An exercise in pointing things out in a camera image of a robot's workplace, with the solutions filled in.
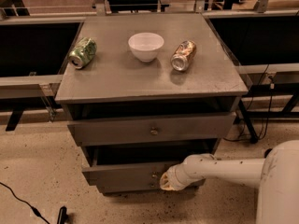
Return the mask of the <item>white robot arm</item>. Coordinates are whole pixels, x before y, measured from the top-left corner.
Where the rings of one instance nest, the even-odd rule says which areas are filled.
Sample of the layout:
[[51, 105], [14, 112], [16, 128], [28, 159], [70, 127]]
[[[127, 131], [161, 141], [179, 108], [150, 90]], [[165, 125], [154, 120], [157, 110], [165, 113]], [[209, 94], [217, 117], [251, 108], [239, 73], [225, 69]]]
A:
[[299, 141], [274, 147], [262, 159], [218, 160], [211, 154], [190, 155], [160, 178], [163, 190], [183, 190], [218, 178], [258, 190], [256, 224], [299, 224]]

